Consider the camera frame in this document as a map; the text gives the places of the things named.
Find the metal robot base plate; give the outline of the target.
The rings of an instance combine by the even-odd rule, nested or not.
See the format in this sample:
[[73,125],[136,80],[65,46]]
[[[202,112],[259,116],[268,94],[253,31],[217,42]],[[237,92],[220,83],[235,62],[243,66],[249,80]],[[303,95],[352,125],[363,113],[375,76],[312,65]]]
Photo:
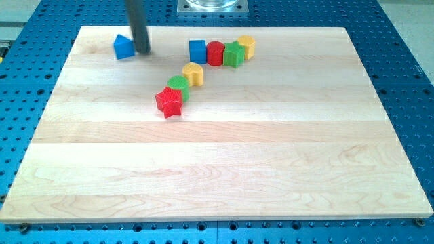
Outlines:
[[177,0],[176,11],[179,16],[199,14],[213,15],[247,15],[247,0]]

